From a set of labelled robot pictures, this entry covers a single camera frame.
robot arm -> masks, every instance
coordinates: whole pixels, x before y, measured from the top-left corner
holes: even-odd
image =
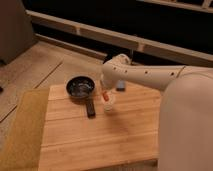
[[[131,66],[130,59],[120,54],[103,65],[101,83],[105,89],[111,89],[118,80],[126,80],[164,91],[171,81],[182,75],[209,69],[185,65]]]

tiled floor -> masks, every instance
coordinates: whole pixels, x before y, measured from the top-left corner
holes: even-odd
[[[60,47],[56,47],[44,42],[39,42],[39,46],[43,46],[47,48],[49,52],[51,52],[48,54],[50,55],[54,54],[54,56],[57,56],[60,59],[62,59],[62,63],[53,72],[51,72],[48,75],[48,77],[45,77],[45,79],[38,85],[38,88],[49,87],[52,84],[63,84],[63,83],[66,83],[70,78],[74,76],[79,76],[79,75],[86,75],[93,78],[94,80],[98,80],[100,78],[102,60],[95,59],[95,58],[92,58],[83,54],[79,54],[77,52],[73,52],[70,50],[66,50]],[[15,111],[11,112],[9,116],[3,122],[0,123],[0,148],[2,147],[2,144],[4,143],[5,137],[12,124],[14,116],[15,116]],[[117,167],[113,169],[111,168],[105,169],[105,171],[106,170],[107,171],[115,171],[115,170],[156,171],[157,169],[156,167],[153,167],[150,165],[137,164],[133,166],[121,166],[121,167]]]

black frying pan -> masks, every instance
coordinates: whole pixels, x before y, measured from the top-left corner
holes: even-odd
[[[66,86],[67,92],[74,99],[84,100],[86,102],[87,116],[89,118],[95,117],[95,109],[93,99],[90,94],[95,88],[94,81],[85,76],[79,76],[71,79]]]

wooden cutting board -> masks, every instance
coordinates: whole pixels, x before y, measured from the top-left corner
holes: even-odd
[[[39,171],[78,171],[156,159],[158,91],[127,83],[113,90],[114,108],[105,112],[96,82],[96,118],[88,119],[84,102],[70,99],[65,85],[50,88]]]

tan mat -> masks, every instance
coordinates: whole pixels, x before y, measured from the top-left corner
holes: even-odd
[[[39,42],[1,67],[0,85],[4,92],[0,95],[0,121],[16,107],[23,92],[38,87],[61,63],[59,53]]]
[[[37,170],[49,90],[26,92],[0,152],[1,171]]]

